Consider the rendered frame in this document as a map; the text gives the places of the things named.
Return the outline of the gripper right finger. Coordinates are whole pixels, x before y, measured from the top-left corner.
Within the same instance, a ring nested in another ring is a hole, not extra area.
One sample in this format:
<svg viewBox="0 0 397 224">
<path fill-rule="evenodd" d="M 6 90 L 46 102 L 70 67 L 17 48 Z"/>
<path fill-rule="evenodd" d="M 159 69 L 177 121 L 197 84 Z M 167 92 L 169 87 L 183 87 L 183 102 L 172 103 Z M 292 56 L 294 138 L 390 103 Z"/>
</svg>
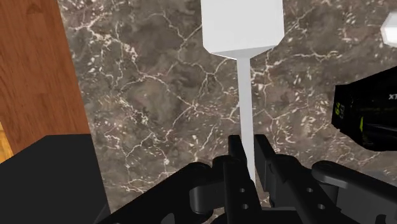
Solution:
<svg viewBox="0 0 397 224">
<path fill-rule="evenodd" d="M 306 168 L 263 134 L 254 161 L 272 208 L 296 212 L 301 224 L 397 224 L 397 186 L 328 160 Z"/>
</svg>

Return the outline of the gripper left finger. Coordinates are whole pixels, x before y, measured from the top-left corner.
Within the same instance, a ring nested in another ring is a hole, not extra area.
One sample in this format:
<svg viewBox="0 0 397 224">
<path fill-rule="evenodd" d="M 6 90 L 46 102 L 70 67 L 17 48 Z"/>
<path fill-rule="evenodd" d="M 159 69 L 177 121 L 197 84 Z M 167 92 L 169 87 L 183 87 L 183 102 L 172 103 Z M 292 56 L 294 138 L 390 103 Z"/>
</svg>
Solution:
<svg viewBox="0 0 397 224">
<path fill-rule="evenodd" d="M 261 210 L 238 135 L 228 137 L 228 154 L 212 165 L 184 166 L 99 224 L 202 224 L 220 207 L 223 224 L 238 224 Z"/>
</svg>

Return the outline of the white spatula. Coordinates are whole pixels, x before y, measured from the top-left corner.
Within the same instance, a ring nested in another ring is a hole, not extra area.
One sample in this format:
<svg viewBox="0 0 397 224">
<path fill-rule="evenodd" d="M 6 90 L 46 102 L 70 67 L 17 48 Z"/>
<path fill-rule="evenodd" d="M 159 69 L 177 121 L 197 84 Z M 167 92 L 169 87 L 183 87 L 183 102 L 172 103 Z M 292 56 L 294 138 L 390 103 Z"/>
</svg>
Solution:
<svg viewBox="0 0 397 224">
<path fill-rule="evenodd" d="M 237 61 L 241 140 L 255 181 L 250 60 L 283 39 L 283 0 L 200 0 L 200 5 L 204 48 Z"/>
</svg>

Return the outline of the black box with pale print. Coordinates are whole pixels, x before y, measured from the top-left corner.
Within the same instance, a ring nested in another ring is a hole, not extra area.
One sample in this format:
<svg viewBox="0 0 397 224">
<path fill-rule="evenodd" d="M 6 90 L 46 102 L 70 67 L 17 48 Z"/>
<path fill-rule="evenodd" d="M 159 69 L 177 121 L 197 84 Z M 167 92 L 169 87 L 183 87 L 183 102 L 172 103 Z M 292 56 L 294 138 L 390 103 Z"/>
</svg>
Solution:
<svg viewBox="0 0 397 224">
<path fill-rule="evenodd" d="M 371 151 L 397 151 L 397 66 L 335 86 L 331 124 Z"/>
</svg>

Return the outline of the white angular object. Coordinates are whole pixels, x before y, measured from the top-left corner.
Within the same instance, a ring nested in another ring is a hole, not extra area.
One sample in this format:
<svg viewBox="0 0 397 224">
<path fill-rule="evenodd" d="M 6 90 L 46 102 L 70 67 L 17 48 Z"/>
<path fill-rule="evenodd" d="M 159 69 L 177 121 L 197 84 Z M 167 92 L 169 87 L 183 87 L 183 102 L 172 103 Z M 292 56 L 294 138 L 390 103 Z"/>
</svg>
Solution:
<svg viewBox="0 0 397 224">
<path fill-rule="evenodd" d="M 380 27 L 382 40 L 386 45 L 397 48 L 397 11 L 388 14 Z"/>
</svg>

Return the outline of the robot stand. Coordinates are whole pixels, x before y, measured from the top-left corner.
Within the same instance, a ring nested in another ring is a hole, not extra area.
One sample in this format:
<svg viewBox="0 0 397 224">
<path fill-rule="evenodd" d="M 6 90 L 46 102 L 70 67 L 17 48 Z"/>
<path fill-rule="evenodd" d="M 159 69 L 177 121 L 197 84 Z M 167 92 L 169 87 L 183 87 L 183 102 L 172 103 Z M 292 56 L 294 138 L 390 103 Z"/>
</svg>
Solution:
<svg viewBox="0 0 397 224">
<path fill-rule="evenodd" d="M 0 224 L 98 224 L 110 213 L 89 134 L 45 136 L 0 164 Z"/>
</svg>

